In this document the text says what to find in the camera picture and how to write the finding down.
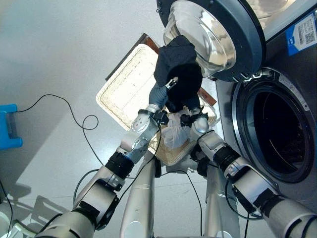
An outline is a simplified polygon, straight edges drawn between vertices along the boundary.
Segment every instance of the cable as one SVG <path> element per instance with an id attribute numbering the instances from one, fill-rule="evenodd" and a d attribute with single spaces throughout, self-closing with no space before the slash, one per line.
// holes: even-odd
<path id="1" fill-rule="evenodd" d="M 249 225 L 249 220 L 247 220 L 246 223 L 246 228 L 244 230 L 244 238 L 247 238 L 247 232 L 248 232 L 248 225 Z"/>
<path id="2" fill-rule="evenodd" d="M 47 223 L 45 226 L 42 227 L 42 229 L 40 230 L 39 233 L 41 233 L 42 231 L 44 231 L 49 225 L 50 223 L 52 223 L 52 221 L 54 221 L 57 217 L 61 216 L 61 213 L 56 214 L 55 216 L 53 216 Z"/>
<path id="3" fill-rule="evenodd" d="M 195 192 L 196 197 L 197 197 L 197 199 L 198 199 L 199 208 L 200 208 L 200 236 L 203 236 L 203 210 L 202 210 L 202 205 L 201 205 L 201 203 L 200 203 L 200 199 L 199 199 L 199 196 L 198 196 L 198 194 L 197 194 L 197 191 L 196 191 L 196 189 L 195 189 L 195 187 L 194 187 L 194 184 L 193 184 L 192 180 L 190 179 L 188 173 L 187 173 L 186 171 L 183 171 L 183 170 L 174 170 L 174 171 L 170 171 L 170 172 L 167 172 L 167 173 L 165 173 L 165 174 L 162 174 L 161 177 L 164 176 L 164 175 L 166 175 L 166 174 L 170 174 L 170 173 L 174 173 L 174 172 L 183 172 L 183 173 L 185 173 L 185 174 L 187 175 L 188 179 L 189 179 L 189 182 L 191 183 L 191 185 L 192 185 L 192 187 L 193 187 L 193 189 L 194 189 L 194 192 Z"/>
<path id="4" fill-rule="evenodd" d="M 0 185 L 1 185 L 1 188 L 2 188 L 2 190 L 3 190 L 3 193 L 4 193 L 5 197 L 6 197 L 7 201 L 8 201 L 8 203 L 9 203 L 10 210 L 11 210 L 11 218 L 10 218 L 8 233 L 6 234 L 6 238 L 8 238 L 8 237 L 9 237 L 9 232 L 10 232 L 10 227 L 11 227 L 11 224 L 12 224 L 13 208 L 12 208 L 11 202 L 10 202 L 10 200 L 9 200 L 9 198 L 8 198 L 8 195 L 7 195 L 7 193 L 5 192 L 5 189 L 4 189 L 4 186 L 3 186 L 2 182 L 1 182 L 1 180 L 0 180 Z"/>
<path id="5" fill-rule="evenodd" d="M 86 116 L 86 117 L 84 118 L 84 120 L 83 120 L 82 125 L 80 125 L 80 124 L 78 123 L 78 121 L 76 120 L 76 117 L 75 117 L 75 115 L 74 115 L 74 112 L 73 112 L 73 109 L 72 109 L 70 103 L 69 103 L 66 99 L 64 99 L 63 97 L 60 97 L 60 96 L 55 95 L 55 94 L 44 94 L 44 95 L 41 96 L 32 106 L 28 107 L 27 109 L 24 109 L 24 110 L 21 110 L 21 111 L 17 111 L 17 113 L 22 113 L 22 112 L 25 112 L 25 111 L 30 110 L 30 109 L 33 108 L 42 98 L 44 98 L 44 97 L 46 97 L 46 96 L 52 96 L 52 97 L 60 98 L 60 99 L 64 100 L 64 101 L 67 103 L 67 105 L 68 105 L 68 107 L 69 107 L 69 109 L 70 109 L 70 112 L 71 112 L 71 114 L 72 114 L 72 116 L 73 116 L 73 119 L 74 119 L 75 123 L 76 123 L 80 128 L 82 128 L 83 133 L 84 133 L 84 136 L 85 136 L 85 139 L 86 139 L 86 141 L 87 141 L 87 143 L 88 143 L 90 149 L 93 151 L 93 153 L 94 153 L 94 155 L 96 156 L 97 160 L 98 160 L 102 165 L 104 165 L 104 164 L 102 163 L 102 161 L 99 159 L 99 157 L 97 156 L 97 154 L 95 153 L 94 149 L 92 148 L 92 146 L 91 146 L 91 144 L 90 144 L 90 142 L 89 142 L 89 140 L 88 140 L 88 138 L 87 138 L 87 136 L 86 136 L 86 133 L 85 133 L 85 130 L 94 130 L 94 129 L 96 129 L 97 126 L 99 125 L 99 119 L 98 119 L 98 117 L 97 117 L 96 115 L 88 115 L 88 116 Z M 92 128 L 84 127 L 84 123 L 85 123 L 86 119 L 89 118 L 89 117 L 94 117 L 94 118 L 96 118 L 96 120 L 97 120 L 97 124 L 96 124 L 94 127 L 92 127 Z"/>
<path id="6" fill-rule="evenodd" d="M 317 219 L 317 216 L 313 216 L 311 217 L 308 222 L 306 223 L 304 229 L 303 229 L 303 233 L 302 233 L 302 238 L 305 238 L 306 237 L 306 234 L 307 234 L 307 231 L 308 231 L 308 228 L 309 226 L 311 225 L 311 223 Z"/>
<path id="7" fill-rule="evenodd" d="M 99 169 L 95 169 L 95 170 L 90 170 L 87 173 L 84 174 L 84 176 L 81 177 L 81 179 L 79 180 L 79 182 L 76 185 L 75 191 L 74 191 L 74 195 L 73 195 L 73 204 L 75 204 L 75 200 L 76 200 L 76 194 L 77 194 L 77 190 L 79 188 L 79 185 L 81 184 L 81 182 L 84 180 L 84 178 L 88 175 L 91 174 L 92 172 L 96 172 Z"/>
<path id="8" fill-rule="evenodd" d="M 143 165 L 143 167 L 140 169 L 140 171 L 139 171 L 139 173 L 135 176 L 135 178 L 134 178 L 134 180 L 132 181 L 132 183 L 127 187 L 127 189 L 123 192 L 123 194 L 121 195 L 121 197 L 120 197 L 120 199 L 119 199 L 119 201 L 118 201 L 118 203 L 122 200 L 122 198 L 123 198 L 123 196 L 125 195 L 125 193 L 128 191 L 128 189 L 132 186 L 132 184 L 134 183 L 134 181 L 138 178 L 138 176 L 140 175 L 140 173 L 141 173 L 141 171 L 144 169 L 144 167 L 149 163 L 149 162 L 151 162 L 152 161 L 152 159 L 154 159 L 155 158 L 155 155 L 157 154 L 157 151 L 158 151 L 158 149 L 159 149 L 159 145 L 160 145 L 160 140 L 161 140 L 161 138 L 162 138 L 162 131 L 161 131 L 161 129 L 160 129 L 160 125 L 158 125 L 158 131 L 159 131 L 159 140 L 158 140 L 158 146 L 157 146 L 157 149 L 156 149 L 156 151 L 154 152 L 154 154 L 153 154 L 153 157 L 145 164 L 145 165 Z"/>
<path id="9" fill-rule="evenodd" d="M 82 124 L 82 127 L 81 127 L 81 128 L 82 128 L 82 130 L 83 130 L 84 137 L 85 137 L 85 139 L 86 139 L 86 141 L 87 141 L 87 143 L 88 143 L 90 149 L 93 151 L 95 157 L 96 157 L 97 160 L 101 163 L 101 165 L 104 165 L 104 164 L 102 163 L 102 161 L 99 159 L 98 155 L 95 153 L 95 151 L 94 151 L 93 147 L 91 146 L 91 144 L 90 144 L 90 142 L 89 142 L 89 140 L 88 140 L 88 138 L 87 138 L 87 136 L 86 136 L 86 133 L 85 133 L 84 123 L 85 123 L 86 119 L 87 119 L 88 117 L 91 117 L 91 116 L 95 116 L 95 115 L 88 115 L 88 116 L 86 116 L 86 117 L 84 118 L 84 120 L 83 120 L 83 124 Z"/>
<path id="10" fill-rule="evenodd" d="M 229 180 L 227 180 L 227 182 L 226 182 L 226 186 L 225 186 L 225 189 L 224 189 L 224 194 L 225 194 L 226 201 L 227 201 L 228 206 L 230 207 L 230 209 L 231 209 L 235 214 L 237 214 L 239 217 L 241 217 L 241 218 L 243 218 L 243 219 L 251 220 L 251 221 L 262 220 L 262 219 L 263 219 L 262 217 L 249 218 L 249 217 L 242 216 L 240 213 L 238 213 L 236 210 L 234 210 L 234 208 L 231 206 L 231 204 L 230 204 L 230 202 L 229 202 L 229 199 L 228 199 L 228 184 L 229 184 Z"/>

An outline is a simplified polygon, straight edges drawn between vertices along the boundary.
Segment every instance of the barcode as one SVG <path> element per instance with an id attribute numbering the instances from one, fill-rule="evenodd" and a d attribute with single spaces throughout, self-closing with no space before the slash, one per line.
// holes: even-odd
<path id="1" fill-rule="evenodd" d="M 299 43 L 302 45 L 303 44 L 303 25 L 300 25 L 298 27 L 298 34 L 299 34 Z"/>
<path id="2" fill-rule="evenodd" d="M 310 33 L 306 34 L 305 39 L 306 39 L 306 44 L 313 42 L 315 40 L 314 32 L 310 32 Z"/>

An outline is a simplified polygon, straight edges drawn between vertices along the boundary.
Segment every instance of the washing machine door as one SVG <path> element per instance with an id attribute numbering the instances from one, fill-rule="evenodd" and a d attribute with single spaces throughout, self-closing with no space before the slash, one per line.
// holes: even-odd
<path id="1" fill-rule="evenodd" d="M 262 27 L 245 0 L 157 0 L 167 45 L 184 35 L 195 45 L 204 77 L 248 80 L 265 60 Z"/>

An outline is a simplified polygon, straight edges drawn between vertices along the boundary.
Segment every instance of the black cloth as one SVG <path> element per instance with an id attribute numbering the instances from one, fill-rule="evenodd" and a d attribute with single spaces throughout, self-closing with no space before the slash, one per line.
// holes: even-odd
<path id="1" fill-rule="evenodd" d="M 200 66 L 195 62 L 196 56 L 194 45 L 182 35 L 159 49 L 154 71 L 158 85 L 163 87 L 170 79 L 178 77 L 177 84 L 167 93 L 166 106 L 171 112 L 183 109 L 191 98 L 195 105 L 197 103 L 197 92 L 201 87 L 203 76 Z"/>

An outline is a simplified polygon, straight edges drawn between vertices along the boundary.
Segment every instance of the black joint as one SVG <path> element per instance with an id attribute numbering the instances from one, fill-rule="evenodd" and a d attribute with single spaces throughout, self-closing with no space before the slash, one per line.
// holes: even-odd
<path id="1" fill-rule="evenodd" d="M 261 205 L 260 210 L 266 217 L 269 218 L 272 208 L 283 200 L 284 199 L 282 197 L 273 194 L 270 198 L 268 197 L 267 200 Z"/>
<path id="2" fill-rule="evenodd" d="M 149 116 L 153 116 L 154 115 L 154 113 L 152 113 L 152 112 L 150 112 L 150 111 L 148 111 L 148 110 L 145 110 L 145 109 L 140 109 L 139 111 L 138 111 L 138 114 L 145 114 L 145 115 L 149 115 Z"/>
<path id="3" fill-rule="evenodd" d="M 115 152 L 108 160 L 106 167 L 125 179 L 134 167 L 134 163 L 122 153 Z"/>
<path id="4" fill-rule="evenodd" d="M 199 113 L 192 116 L 183 114 L 180 117 L 180 125 L 181 126 L 192 126 L 192 123 L 194 123 L 198 118 L 206 118 L 208 120 L 208 113 Z"/>
<path id="5" fill-rule="evenodd" d="M 189 115 L 183 114 L 180 117 L 180 126 L 192 127 L 192 120 Z"/>
<path id="6" fill-rule="evenodd" d="M 157 123 L 157 124 L 162 124 L 162 125 L 167 125 L 168 124 L 168 116 L 167 116 L 167 111 L 162 110 L 157 111 L 153 116 L 152 116 L 153 120 Z"/>
<path id="7" fill-rule="evenodd" d="M 155 177 L 160 178 L 162 175 L 162 167 L 160 164 L 160 160 L 155 157 Z"/>
<path id="8" fill-rule="evenodd" d="M 219 149 L 213 156 L 213 160 L 220 166 L 222 172 L 240 155 L 235 152 L 230 146 L 224 146 Z"/>
<path id="9" fill-rule="evenodd" d="M 99 224 L 96 226 L 96 230 L 99 231 L 99 230 L 103 229 L 106 225 L 108 225 L 111 217 L 114 214 L 114 211 L 115 211 L 118 203 L 119 203 L 119 199 L 116 196 L 115 199 L 110 204 L 110 206 L 109 206 L 108 210 L 106 211 L 106 213 L 104 214 L 104 216 L 101 218 Z"/>
<path id="10" fill-rule="evenodd" d="M 207 177 L 207 169 L 209 165 L 210 159 L 207 157 L 202 158 L 197 165 L 197 172 L 199 175 L 203 177 Z"/>
<path id="11" fill-rule="evenodd" d="M 236 186 L 233 186 L 233 193 L 241 203 L 241 205 L 244 207 L 244 209 L 247 210 L 248 213 L 255 212 L 254 206 L 243 196 L 243 194 L 236 188 Z"/>
<path id="12" fill-rule="evenodd" d="M 73 212 L 78 212 L 84 215 L 85 217 L 89 219 L 89 221 L 91 221 L 91 223 L 95 224 L 95 226 L 97 225 L 96 218 L 100 212 L 96 208 L 94 208 L 92 205 L 84 201 L 81 201 L 79 203 L 79 207 L 73 210 Z"/>

